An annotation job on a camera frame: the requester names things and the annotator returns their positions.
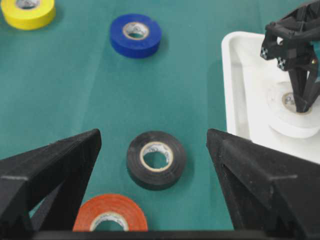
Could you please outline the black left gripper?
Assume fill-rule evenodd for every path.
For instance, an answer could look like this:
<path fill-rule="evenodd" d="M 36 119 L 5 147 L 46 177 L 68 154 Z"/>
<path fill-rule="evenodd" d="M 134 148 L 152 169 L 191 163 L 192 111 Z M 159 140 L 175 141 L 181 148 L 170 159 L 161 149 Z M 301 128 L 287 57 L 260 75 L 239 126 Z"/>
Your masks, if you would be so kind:
<path fill-rule="evenodd" d="M 296 111 L 307 112 L 320 95 L 320 2 L 303 3 L 267 24 L 260 56 L 288 71 Z"/>

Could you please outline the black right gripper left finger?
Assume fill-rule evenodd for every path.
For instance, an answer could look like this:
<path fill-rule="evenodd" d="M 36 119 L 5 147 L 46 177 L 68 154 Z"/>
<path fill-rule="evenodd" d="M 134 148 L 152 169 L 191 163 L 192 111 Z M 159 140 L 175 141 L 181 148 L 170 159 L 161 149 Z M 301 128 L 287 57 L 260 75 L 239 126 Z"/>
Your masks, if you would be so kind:
<path fill-rule="evenodd" d="M 92 130 L 0 161 L 0 231 L 71 230 L 102 146 Z"/>

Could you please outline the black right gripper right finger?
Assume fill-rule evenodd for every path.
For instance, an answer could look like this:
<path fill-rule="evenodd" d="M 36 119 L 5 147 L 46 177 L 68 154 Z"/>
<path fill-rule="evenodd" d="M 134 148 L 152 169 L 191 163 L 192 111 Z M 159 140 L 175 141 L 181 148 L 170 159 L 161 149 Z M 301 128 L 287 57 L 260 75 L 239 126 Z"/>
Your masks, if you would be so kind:
<path fill-rule="evenodd" d="M 320 166 L 214 128 L 206 146 L 235 229 L 320 233 Z"/>

